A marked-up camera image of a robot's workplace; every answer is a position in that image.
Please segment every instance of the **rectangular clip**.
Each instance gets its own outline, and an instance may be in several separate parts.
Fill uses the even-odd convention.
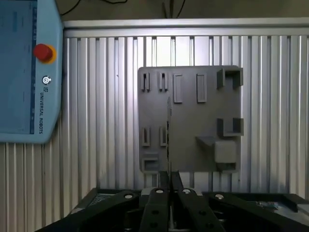
[[[142,91],[150,91],[149,73],[143,73],[140,80],[140,89]]]
[[[159,90],[165,92],[168,90],[168,77],[164,72],[159,73]]]
[[[150,146],[150,128],[144,127],[141,129],[141,145]]]

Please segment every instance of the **gray 3d-printed plate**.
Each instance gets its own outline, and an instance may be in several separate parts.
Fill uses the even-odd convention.
[[[139,73],[140,169],[234,172],[238,169],[242,69],[153,67]],[[167,136],[168,99],[171,102]]]

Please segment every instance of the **aluminum extrusion wall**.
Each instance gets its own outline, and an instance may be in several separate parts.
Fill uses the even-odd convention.
[[[138,164],[137,70],[146,66],[244,68],[241,170],[181,173],[185,186],[308,198],[308,26],[204,22],[66,31],[62,113],[51,142],[0,144],[0,231],[39,229],[96,186],[157,184]]]

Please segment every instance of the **corrugated metal panel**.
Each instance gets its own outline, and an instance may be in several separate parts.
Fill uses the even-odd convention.
[[[244,68],[240,172],[181,173],[185,186],[308,198],[308,28],[204,24],[66,32],[63,107],[51,142],[0,145],[0,231],[31,232],[58,220],[96,186],[157,184],[138,162],[137,70],[143,66]]]

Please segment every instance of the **screw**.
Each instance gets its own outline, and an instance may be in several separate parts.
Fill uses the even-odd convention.
[[[222,200],[224,198],[224,196],[221,194],[216,194],[215,197],[218,198],[219,200]]]
[[[183,192],[184,192],[185,194],[189,194],[191,191],[190,191],[189,189],[184,189]]]
[[[50,79],[49,76],[44,76],[42,79],[44,85],[48,85],[51,81],[52,79]]]
[[[133,196],[131,195],[131,194],[128,194],[128,195],[125,195],[125,198],[126,199],[130,199],[130,198],[132,198]]]

